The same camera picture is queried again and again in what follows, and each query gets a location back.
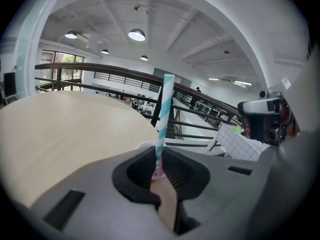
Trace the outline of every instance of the white ceiling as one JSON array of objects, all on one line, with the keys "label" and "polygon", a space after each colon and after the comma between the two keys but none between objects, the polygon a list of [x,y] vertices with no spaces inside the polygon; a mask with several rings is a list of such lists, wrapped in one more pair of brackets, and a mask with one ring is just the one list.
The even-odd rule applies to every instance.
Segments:
[{"label": "white ceiling", "polygon": [[[134,10],[135,5],[141,10]],[[128,37],[134,28],[145,32],[144,42]],[[62,37],[71,29],[94,36],[110,54],[114,46],[162,50],[208,78],[258,85],[254,68],[231,36],[211,18],[177,0],[78,0],[50,15],[41,38],[85,50],[86,43],[79,38]]]}]

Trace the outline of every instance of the wooden table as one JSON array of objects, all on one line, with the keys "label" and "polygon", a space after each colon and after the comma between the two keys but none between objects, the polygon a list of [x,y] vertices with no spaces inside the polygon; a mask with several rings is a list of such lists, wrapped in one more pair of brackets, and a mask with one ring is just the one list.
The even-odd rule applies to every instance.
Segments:
[{"label": "wooden table", "polygon": [[30,207],[78,168],[157,138],[150,122],[116,99],[82,91],[29,96],[0,110],[3,184]]}]

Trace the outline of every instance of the tree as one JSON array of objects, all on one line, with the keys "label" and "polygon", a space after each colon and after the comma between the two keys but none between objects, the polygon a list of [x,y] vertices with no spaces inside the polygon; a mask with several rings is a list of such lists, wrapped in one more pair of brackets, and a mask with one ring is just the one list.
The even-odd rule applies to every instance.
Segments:
[{"label": "tree", "polygon": [[74,62],[75,56],[74,55],[67,55],[63,57],[62,62]]},{"label": "tree", "polygon": [[84,57],[79,57],[79,56],[75,57],[75,62],[80,62],[80,63],[84,62]]}]

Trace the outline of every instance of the striped straw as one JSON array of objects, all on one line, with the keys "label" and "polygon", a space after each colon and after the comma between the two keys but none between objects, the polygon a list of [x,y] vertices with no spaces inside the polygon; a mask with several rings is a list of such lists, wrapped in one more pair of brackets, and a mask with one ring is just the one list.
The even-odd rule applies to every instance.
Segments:
[{"label": "striped straw", "polygon": [[159,170],[161,166],[161,154],[164,149],[165,137],[167,132],[167,125],[170,114],[171,100],[173,95],[175,85],[175,75],[173,74],[164,74],[163,79],[163,89],[162,89],[162,100],[161,100],[161,114],[159,121],[159,135],[158,135],[158,145],[156,149],[156,164],[155,171],[153,177],[159,177],[158,175],[161,170]]}]

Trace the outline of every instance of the metal handrail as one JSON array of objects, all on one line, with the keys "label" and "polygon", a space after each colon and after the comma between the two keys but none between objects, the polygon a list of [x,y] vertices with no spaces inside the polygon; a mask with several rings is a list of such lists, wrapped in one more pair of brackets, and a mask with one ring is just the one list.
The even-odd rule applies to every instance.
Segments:
[{"label": "metal handrail", "polygon": [[[42,65],[36,66],[36,69],[48,69],[48,68],[57,69],[57,80],[40,78],[40,77],[35,77],[34,79],[47,81],[49,83],[45,84],[46,86],[47,85],[48,86],[56,86],[58,91],[61,89],[61,87],[76,86],[76,87],[80,87],[80,88],[86,88],[86,89],[91,89],[91,90],[95,90],[95,91],[102,91],[102,92],[107,92],[107,93],[116,94],[116,95],[120,95],[120,96],[127,96],[127,97],[130,97],[133,99],[142,100],[142,101],[146,101],[146,102],[150,102],[150,103],[155,103],[156,105],[155,105],[155,109],[153,112],[153,116],[147,115],[147,114],[143,114],[143,116],[145,118],[151,119],[151,124],[154,127],[156,126],[156,122],[157,122],[157,120],[159,120],[159,114],[160,114],[160,110],[161,110],[162,88],[160,89],[160,92],[158,94],[158,99],[152,99],[152,98],[133,95],[130,93],[125,93],[125,92],[112,90],[112,89],[108,89],[108,88],[83,84],[83,83],[81,83],[81,79],[73,79],[73,80],[64,81],[64,80],[61,80],[61,69],[67,68],[67,69],[73,69],[73,70],[94,71],[95,74],[96,73],[106,73],[106,74],[109,74],[106,77],[108,80],[110,79],[110,74],[111,74],[111,77],[113,77],[112,75],[119,74],[118,78],[117,78],[117,76],[115,76],[115,78],[117,78],[117,80],[122,81],[122,82],[126,82],[126,80],[127,80],[128,84],[130,84],[130,83],[132,85],[138,84],[139,87],[141,86],[141,88],[143,87],[144,84],[145,84],[145,86],[147,85],[146,82],[148,84],[150,84],[150,86],[155,85],[155,86],[159,87],[162,85],[163,78],[156,77],[156,76],[149,75],[149,74],[145,74],[145,73],[141,73],[141,72],[137,72],[137,71],[133,71],[133,70],[124,69],[124,68],[107,66],[107,65],[100,65],[100,64],[91,64],[91,63],[51,63],[51,64],[42,64]],[[44,91],[44,92],[48,91],[47,89],[42,88],[42,85],[35,86],[35,89],[40,90],[40,91]],[[210,101],[220,102],[220,101],[216,101],[215,99],[208,97],[198,91],[194,91],[186,86],[183,86],[181,84],[175,83],[174,89],[175,89],[175,95],[178,94],[179,96],[182,96],[181,99],[184,99],[184,97],[187,97],[188,101],[192,98],[196,98],[196,99],[205,101],[207,103],[208,103],[209,99],[210,99]],[[211,108],[210,112],[207,114],[207,113],[190,110],[188,108],[173,105],[173,104],[171,105],[171,107],[173,109],[177,110],[177,114],[176,114],[175,119],[174,120],[170,119],[169,122],[173,123],[174,126],[178,125],[177,126],[178,133],[167,132],[166,133],[167,136],[178,137],[179,139],[180,138],[183,139],[183,137],[185,137],[185,138],[198,138],[198,139],[213,139],[213,137],[211,137],[211,136],[196,136],[196,135],[182,134],[182,126],[200,128],[200,129],[211,130],[211,131],[218,131],[219,130],[216,127],[208,127],[208,126],[202,126],[202,125],[181,122],[180,121],[180,111],[186,111],[188,113],[196,114],[196,115],[199,115],[199,116],[206,118],[206,119],[208,119],[208,118],[214,119],[215,122],[224,122],[224,123],[227,123],[230,125],[238,125],[237,123],[230,122],[230,119],[232,118],[231,116],[235,115],[234,111],[232,111],[232,109],[234,109],[234,108],[232,108],[232,107],[228,107],[228,109],[226,109],[225,107],[223,108],[225,111],[227,111],[227,116],[229,117],[228,120],[224,120],[220,117],[210,115],[212,108]]]},{"label": "metal handrail", "polygon": [[94,72],[94,78],[96,79],[103,79],[106,81],[112,81],[112,82],[116,82],[116,83],[121,83],[124,85],[130,85],[130,86],[135,86],[141,89],[146,89],[155,93],[159,92],[159,88],[160,86],[157,85],[157,87],[155,87],[154,85],[151,85],[148,82],[144,82],[141,80],[136,80],[133,78],[129,78],[129,77],[125,77],[125,76],[120,76],[117,77],[114,74],[109,74],[109,73],[99,73],[99,72]]},{"label": "metal handrail", "polygon": [[[92,72],[100,72],[113,74],[122,77],[129,77],[132,79],[145,81],[153,85],[162,86],[164,79],[161,77],[157,77],[151,74],[142,73],[135,70],[130,70],[118,66],[104,65],[104,64],[94,64],[94,63],[67,63],[67,62],[59,62],[59,63],[49,63],[49,64],[39,64],[35,66],[36,70],[40,69],[70,69],[70,70],[84,70],[84,71],[92,71]],[[202,100],[208,104],[211,104],[214,107],[221,108],[232,116],[239,116],[238,109],[233,106],[227,105],[220,100],[214,99],[210,96],[207,96],[201,92],[193,90],[189,87],[186,87],[182,84],[175,83],[174,88],[175,91],[182,92],[186,95],[195,97],[199,100]]]}]

